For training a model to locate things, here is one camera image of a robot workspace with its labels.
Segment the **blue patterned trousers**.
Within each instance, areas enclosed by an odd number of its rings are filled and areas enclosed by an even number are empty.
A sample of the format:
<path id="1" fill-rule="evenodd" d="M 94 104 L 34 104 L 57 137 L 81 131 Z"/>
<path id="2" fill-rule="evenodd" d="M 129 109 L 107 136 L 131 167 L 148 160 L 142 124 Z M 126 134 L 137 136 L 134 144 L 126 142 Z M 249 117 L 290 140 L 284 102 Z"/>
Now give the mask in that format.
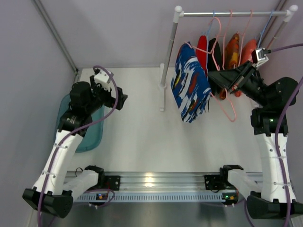
<path id="1" fill-rule="evenodd" d="M 179 49 L 170 87 L 183 122 L 191 123 L 204 112 L 211 87 L 195 50 L 187 43 Z"/>

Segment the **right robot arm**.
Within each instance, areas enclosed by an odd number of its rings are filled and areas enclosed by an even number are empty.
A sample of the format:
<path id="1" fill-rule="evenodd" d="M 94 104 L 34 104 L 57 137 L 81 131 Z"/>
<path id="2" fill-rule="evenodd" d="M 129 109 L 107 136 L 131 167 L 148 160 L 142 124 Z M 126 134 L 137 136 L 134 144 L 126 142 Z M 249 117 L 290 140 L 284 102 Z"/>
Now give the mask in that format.
<path id="1" fill-rule="evenodd" d="M 246 200 L 252 219 L 283 219 L 300 216 L 303 205 L 293 192 L 287 163 L 288 125 L 285 110 L 294 105 L 298 82 L 283 77 L 270 85 L 254 77 L 257 67 L 248 61 L 232 70 L 211 71 L 210 80 L 222 88 L 236 87 L 259 104 L 251 112 L 250 122 L 256 137 L 262 166 L 262 185 L 248 177 L 239 165 L 224 165 L 220 176 L 236 188 Z"/>

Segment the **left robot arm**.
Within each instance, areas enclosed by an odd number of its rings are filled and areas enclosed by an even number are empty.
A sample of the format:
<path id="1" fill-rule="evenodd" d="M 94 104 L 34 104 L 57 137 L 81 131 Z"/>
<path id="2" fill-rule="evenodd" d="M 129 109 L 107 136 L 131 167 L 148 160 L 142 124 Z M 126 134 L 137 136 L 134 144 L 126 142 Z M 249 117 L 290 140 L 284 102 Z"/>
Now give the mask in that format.
<path id="1" fill-rule="evenodd" d="M 64 183 L 67 168 L 75 151 L 83 141 L 88 127 L 95 124 L 92 115 L 101 107 L 121 110 L 128 98 L 120 87 L 116 97 L 100 83 L 81 81 L 72 86 L 68 109 L 61 116 L 52 152 L 44 170 L 32 188 L 23 192 L 23 199 L 38 212 L 65 218 L 73 202 L 86 191 L 102 190 L 105 184 L 104 169 L 87 166 L 69 183 Z"/>

